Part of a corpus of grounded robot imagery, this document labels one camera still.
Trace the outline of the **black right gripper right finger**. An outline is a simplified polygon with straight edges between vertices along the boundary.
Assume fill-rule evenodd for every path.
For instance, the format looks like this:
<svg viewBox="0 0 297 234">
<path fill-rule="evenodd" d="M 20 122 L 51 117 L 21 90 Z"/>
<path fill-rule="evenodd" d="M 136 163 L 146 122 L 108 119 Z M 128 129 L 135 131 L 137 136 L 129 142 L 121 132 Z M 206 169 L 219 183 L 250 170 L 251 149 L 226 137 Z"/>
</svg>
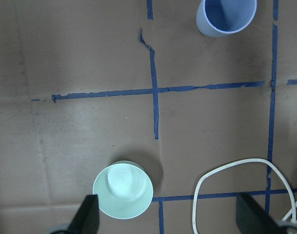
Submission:
<svg viewBox="0 0 297 234">
<path fill-rule="evenodd" d="M 286 234 L 278 224 L 247 193 L 238 193 L 236 224 L 242 234 Z"/>
</svg>

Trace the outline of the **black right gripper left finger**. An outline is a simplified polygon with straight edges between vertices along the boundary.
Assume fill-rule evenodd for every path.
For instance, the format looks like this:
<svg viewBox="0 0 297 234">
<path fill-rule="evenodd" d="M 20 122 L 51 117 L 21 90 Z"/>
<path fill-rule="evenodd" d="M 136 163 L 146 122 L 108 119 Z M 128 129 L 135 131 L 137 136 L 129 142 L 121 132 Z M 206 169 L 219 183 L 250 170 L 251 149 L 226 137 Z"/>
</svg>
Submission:
<svg viewBox="0 0 297 234">
<path fill-rule="evenodd" d="M 66 229 L 67 234 L 96 234 L 99 229 L 97 195 L 87 195 Z"/>
</svg>

